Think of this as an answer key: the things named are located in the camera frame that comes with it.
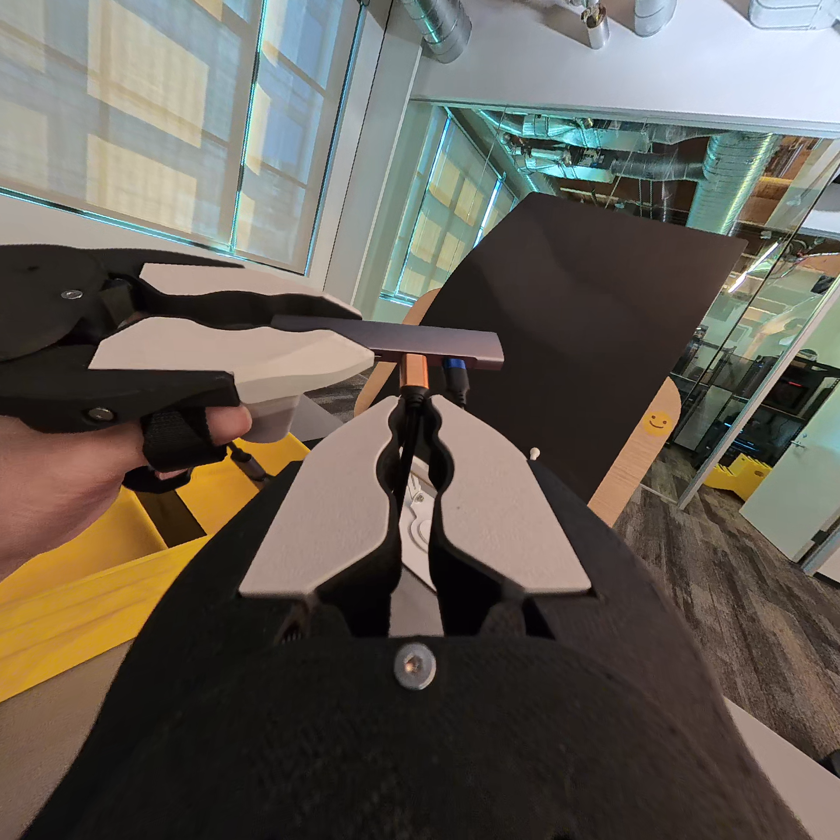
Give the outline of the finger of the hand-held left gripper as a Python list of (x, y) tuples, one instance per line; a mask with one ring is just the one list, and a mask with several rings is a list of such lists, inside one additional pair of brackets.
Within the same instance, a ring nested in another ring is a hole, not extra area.
[(147, 263), (140, 272), (144, 309), (195, 322), (271, 322), (275, 316), (361, 320), (343, 301), (257, 269)]
[(304, 393), (343, 382), (374, 359), (372, 350), (330, 330), (213, 329), (147, 318), (102, 341), (89, 369), (229, 373), (252, 417), (244, 440), (275, 443), (289, 434)]

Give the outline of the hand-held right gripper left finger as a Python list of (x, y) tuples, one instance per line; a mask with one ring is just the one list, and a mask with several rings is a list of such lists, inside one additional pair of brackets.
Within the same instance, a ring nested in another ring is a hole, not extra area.
[(311, 599), (383, 545), (392, 497), (377, 466), (399, 406), (388, 396), (332, 431), (303, 459), (241, 584), (242, 596)]

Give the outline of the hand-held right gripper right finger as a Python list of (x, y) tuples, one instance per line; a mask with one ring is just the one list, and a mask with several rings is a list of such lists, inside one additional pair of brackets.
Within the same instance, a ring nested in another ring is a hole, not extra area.
[(444, 460), (436, 510), (444, 545), (513, 592), (587, 593), (592, 583), (525, 455), (497, 430), (441, 395), (433, 451)]

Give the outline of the grey USB hub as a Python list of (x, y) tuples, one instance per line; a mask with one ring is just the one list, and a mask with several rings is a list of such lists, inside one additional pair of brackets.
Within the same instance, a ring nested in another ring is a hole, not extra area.
[(505, 361), (495, 332), (283, 314), (274, 316), (270, 326), (285, 332), (331, 331), (372, 351), (381, 362), (397, 363), (414, 354), (430, 366), (455, 359), (469, 370), (498, 371)]

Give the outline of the person's left hand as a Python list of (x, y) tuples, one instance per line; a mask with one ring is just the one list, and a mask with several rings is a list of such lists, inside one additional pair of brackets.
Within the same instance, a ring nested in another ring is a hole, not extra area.
[(146, 467), (138, 422), (43, 434), (1, 418), (1, 578), (74, 539), (109, 509), (124, 475)]

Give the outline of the white stand base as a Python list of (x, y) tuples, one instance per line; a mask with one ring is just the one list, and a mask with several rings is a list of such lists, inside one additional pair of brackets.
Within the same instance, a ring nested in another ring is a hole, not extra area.
[(428, 549), (436, 495), (427, 463), (415, 456), (399, 521), (402, 562), (432, 592), (436, 587), (429, 570)]

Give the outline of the black backdrop board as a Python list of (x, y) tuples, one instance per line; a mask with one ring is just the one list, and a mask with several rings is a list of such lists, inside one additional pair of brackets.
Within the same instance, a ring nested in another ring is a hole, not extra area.
[(747, 246), (528, 194), (446, 280), (423, 325), (497, 334), (468, 409), (588, 503)]

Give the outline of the yellow plastic step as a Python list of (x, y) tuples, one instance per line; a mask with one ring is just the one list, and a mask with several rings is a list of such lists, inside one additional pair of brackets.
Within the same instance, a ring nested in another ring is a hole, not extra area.
[(771, 471), (770, 465), (750, 455), (739, 454), (729, 466), (716, 464), (703, 484), (711, 489), (729, 491), (746, 501)]

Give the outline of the yellow plastic bin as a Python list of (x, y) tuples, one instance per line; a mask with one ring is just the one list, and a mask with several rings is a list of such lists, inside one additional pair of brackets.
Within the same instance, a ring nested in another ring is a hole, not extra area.
[(133, 640), (188, 562), (253, 499), (242, 455), (197, 468), (176, 491), (204, 535), (169, 548), (139, 496), (1, 583), (1, 701)]

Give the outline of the black equipment rack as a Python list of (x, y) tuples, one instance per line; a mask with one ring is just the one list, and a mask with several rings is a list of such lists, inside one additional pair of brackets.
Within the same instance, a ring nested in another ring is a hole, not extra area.
[[(735, 424), (778, 358), (753, 360), (733, 348), (716, 354), (704, 371), (699, 366), (674, 371), (681, 409), (669, 445), (682, 448), (692, 467), (699, 468)], [(754, 409), (721, 457), (729, 466), (739, 455), (775, 465), (838, 385), (837, 367), (816, 359), (812, 350), (800, 351)]]

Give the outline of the silver sprinkler pipe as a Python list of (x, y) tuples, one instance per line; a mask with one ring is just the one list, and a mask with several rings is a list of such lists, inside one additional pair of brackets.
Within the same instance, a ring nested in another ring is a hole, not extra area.
[(609, 18), (602, 2), (585, 1), (581, 13), (589, 47), (603, 49), (610, 38)]

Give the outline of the round silver duct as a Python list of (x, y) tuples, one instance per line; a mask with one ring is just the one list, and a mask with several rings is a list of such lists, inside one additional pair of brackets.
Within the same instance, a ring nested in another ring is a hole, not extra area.
[(461, 57), (471, 37), (471, 20), (461, 1), (401, 1), (431, 57), (450, 64)]

